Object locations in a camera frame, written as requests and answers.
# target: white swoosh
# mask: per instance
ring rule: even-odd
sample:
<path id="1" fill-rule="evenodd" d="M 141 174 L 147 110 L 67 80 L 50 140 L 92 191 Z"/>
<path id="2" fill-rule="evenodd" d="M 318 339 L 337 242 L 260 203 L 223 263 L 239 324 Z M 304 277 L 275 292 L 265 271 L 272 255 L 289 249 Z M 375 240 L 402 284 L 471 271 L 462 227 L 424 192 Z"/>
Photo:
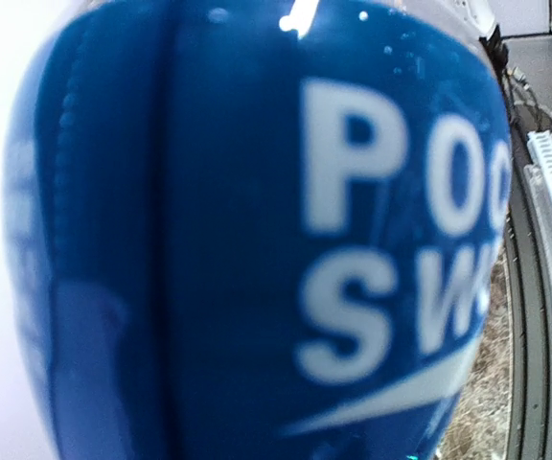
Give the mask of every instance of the white swoosh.
<path id="1" fill-rule="evenodd" d="M 404 380 L 362 398 L 285 426 L 282 436 L 297 436 L 320 429 L 345 426 L 449 398 L 464 386 L 480 337 L 455 353 Z"/>

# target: speckled floor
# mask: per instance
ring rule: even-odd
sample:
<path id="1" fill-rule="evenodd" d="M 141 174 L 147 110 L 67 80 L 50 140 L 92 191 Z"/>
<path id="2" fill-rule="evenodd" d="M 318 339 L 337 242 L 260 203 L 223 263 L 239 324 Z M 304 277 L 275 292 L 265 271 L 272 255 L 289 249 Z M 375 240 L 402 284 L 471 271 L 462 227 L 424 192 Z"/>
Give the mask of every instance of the speckled floor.
<path id="1" fill-rule="evenodd" d="M 511 312 L 502 251 L 492 273 L 491 306 L 472 372 L 440 446 L 442 460 L 503 460 L 510 423 Z"/>

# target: blue surface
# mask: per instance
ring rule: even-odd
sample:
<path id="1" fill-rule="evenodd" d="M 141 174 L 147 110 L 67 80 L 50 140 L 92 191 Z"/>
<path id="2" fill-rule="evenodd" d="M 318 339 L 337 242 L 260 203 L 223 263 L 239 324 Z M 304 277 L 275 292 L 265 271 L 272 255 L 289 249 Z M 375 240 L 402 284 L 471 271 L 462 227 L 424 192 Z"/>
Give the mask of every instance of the blue surface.
<path id="1" fill-rule="evenodd" d="M 488 217 L 490 186 L 475 224 L 456 237 L 436 224 L 426 192 L 428 138 L 445 114 L 475 128 L 485 160 L 473 177 L 455 155 L 453 201 L 466 201 L 470 181 L 490 182 L 493 148 L 509 142 L 495 79 L 462 45 L 381 6 L 323 0 L 303 39 L 278 26 L 290 1 L 218 6 L 227 14 L 210 14 L 204 0 L 106 5 L 66 28 L 43 74 L 30 71 L 21 90 L 8 168 L 13 146 L 34 146 L 26 190 L 40 264 L 29 299 L 41 334 L 34 346 L 47 357 L 47 379 L 34 381 L 59 454 L 426 459 L 456 391 L 329 429 L 283 429 L 404 382 L 479 334 L 476 308 L 464 333 L 451 318 L 440 347 L 423 353 L 416 264 L 436 248 L 447 279 L 463 245 L 479 260 L 481 245 L 501 236 Z M 407 126 L 405 163 L 349 186 L 348 226 L 335 236 L 314 235 L 302 220 L 309 77 L 381 94 Z M 391 134 L 344 115 L 350 145 Z M 499 177 L 501 196 L 509 180 Z M 25 247 L 10 238 L 12 252 Z M 315 261 L 347 247 L 393 261 L 388 295 L 368 296 L 354 277 L 341 292 L 382 311 L 391 336 L 372 372 L 325 384 L 300 372 L 300 344 L 329 341 L 344 360 L 363 344 L 313 325 L 300 285 Z M 19 277 L 19 296 L 27 285 Z"/>

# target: letter s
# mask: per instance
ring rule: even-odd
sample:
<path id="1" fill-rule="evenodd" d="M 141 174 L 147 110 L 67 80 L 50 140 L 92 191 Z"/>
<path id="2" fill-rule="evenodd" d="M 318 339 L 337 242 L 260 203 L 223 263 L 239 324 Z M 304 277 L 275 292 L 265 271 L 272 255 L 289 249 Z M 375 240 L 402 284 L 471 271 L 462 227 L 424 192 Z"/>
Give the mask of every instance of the letter s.
<path id="1" fill-rule="evenodd" d="M 316 383 L 340 385 L 363 379 L 380 366 L 389 351 L 387 316 L 374 305 L 345 297 L 345 287 L 354 282 L 360 283 L 368 296 L 387 295 L 397 288 L 397 271 L 384 254 L 348 247 L 316 261 L 302 282 L 300 301 L 309 324 L 357 342 L 356 351 L 349 356 L 339 354 L 328 339 L 297 347 L 297 364 L 305 377 Z"/>

